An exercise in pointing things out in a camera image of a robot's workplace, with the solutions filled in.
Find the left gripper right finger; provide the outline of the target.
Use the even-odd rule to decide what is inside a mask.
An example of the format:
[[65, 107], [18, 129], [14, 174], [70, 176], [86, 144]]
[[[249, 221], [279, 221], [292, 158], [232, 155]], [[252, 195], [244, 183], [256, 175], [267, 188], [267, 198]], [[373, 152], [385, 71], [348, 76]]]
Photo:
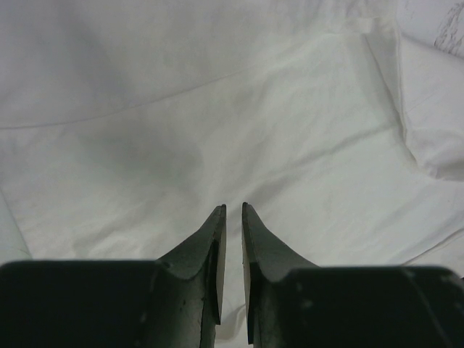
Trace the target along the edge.
[[242, 206], [254, 347], [461, 347], [463, 280], [437, 266], [320, 267]]

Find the white t shirt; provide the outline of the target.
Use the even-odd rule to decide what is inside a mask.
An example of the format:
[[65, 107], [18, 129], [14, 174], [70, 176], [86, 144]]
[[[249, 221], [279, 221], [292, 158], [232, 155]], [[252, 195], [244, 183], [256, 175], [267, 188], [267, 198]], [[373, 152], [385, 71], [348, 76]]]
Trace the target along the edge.
[[1, 261], [157, 258], [228, 209], [218, 347], [245, 347], [241, 206], [329, 265], [463, 272], [457, 68], [393, 1], [3, 1]]

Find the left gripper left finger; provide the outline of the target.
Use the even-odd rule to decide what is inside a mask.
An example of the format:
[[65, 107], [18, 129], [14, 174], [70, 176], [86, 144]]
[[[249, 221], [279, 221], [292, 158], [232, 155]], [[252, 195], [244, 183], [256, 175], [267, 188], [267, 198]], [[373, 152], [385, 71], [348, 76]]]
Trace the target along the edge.
[[39, 260], [1, 267], [3, 347], [213, 347], [226, 208], [156, 260]]

